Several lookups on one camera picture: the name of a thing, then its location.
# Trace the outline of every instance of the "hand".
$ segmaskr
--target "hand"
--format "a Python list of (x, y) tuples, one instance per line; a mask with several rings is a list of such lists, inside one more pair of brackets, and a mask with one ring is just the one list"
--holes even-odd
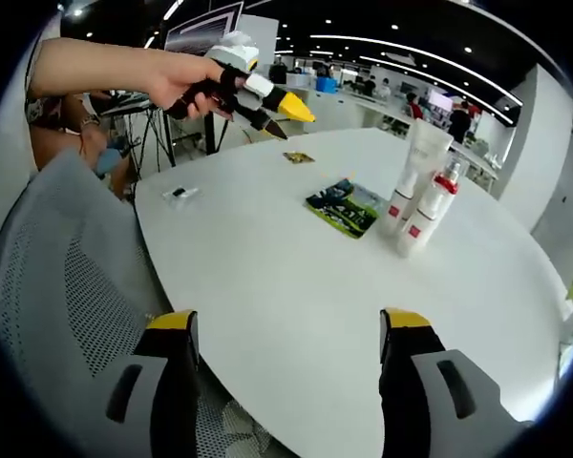
[[(223, 68), (212, 59), (176, 52), (151, 52), (154, 54), (155, 65), (149, 75), (146, 92), (151, 101), (164, 110), (172, 107), (192, 84), (206, 78), (221, 81)], [(218, 104), (213, 98), (202, 93), (196, 94), (195, 104), (190, 103), (187, 107), (187, 115), (192, 119), (207, 115), (210, 111), (231, 117), (218, 110)]]
[(108, 137), (96, 124), (87, 124), (80, 131), (82, 141), (81, 154), (89, 166), (94, 170), (99, 155), (108, 146)]

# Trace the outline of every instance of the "white wall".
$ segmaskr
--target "white wall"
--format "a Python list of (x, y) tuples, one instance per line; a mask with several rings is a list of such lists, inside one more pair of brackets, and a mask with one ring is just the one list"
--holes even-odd
[(278, 32), (276, 19), (243, 14), (238, 21), (238, 31), (243, 31), (250, 36), (259, 48), (260, 69), (274, 63), (276, 34)]
[(554, 195), (533, 231), (565, 284), (573, 279), (573, 135)]
[(561, 174), (573, 125), (573, 100), (539, 65), (520, 89), (524, 106), (492, 194), (532, 231)]

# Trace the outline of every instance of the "white table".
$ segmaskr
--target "white table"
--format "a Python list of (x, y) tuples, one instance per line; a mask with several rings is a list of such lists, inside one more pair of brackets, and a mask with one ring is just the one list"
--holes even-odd
[[(340, 177), (388, 197), (407, 143), (377, 129), (267, 141), (145, 179), (138, 217), (175, 309), (200, 313), (200, 346), (227, 390), (302, 457), (379, 457), (379, 311), (431, 320), (531, 418), (553, 384), (565, 295), (547, 256), (474, 183), (419, 257), (402, 260), (377, 223), (350, 239), (304, 208)], [(293, 165), (289, 150), (316, 159)], [(161, 193), (201, 193), (177, 211)]]

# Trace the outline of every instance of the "red label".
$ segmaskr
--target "red label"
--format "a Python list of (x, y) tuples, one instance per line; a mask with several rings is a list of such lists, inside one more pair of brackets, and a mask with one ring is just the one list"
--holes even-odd
[(410, 232), (410, 235), (411, 235), (412, 237), (414, 237), (415, 239), (417, 239), (418, 236), (420, 235), (420, 229), (418, 229), (416, 226), (412, 226), (412, 227), (410, 228), (410, 231), (409, 231), (409, 232)]
[(394, 205), (391, 205), (391, 208), (389, 208), (389, 215), (397, 218), (397, 215), (399, 215), (399, 209), (397, 207), (395, 207)]

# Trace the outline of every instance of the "blue object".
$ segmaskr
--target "blue object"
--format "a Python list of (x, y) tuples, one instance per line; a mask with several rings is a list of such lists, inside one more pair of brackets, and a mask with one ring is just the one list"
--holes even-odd
[(316, 78), (316, 91), (320, 93), (337, 93), (337, 81), (333, 78), (326, 78), (321, 76)]
[(95, 165), (95, 173), (97, 175), (108, 174), (121, 162), (121, 153), (115, 148), (106, 148), (99, 155), (97, 164)]

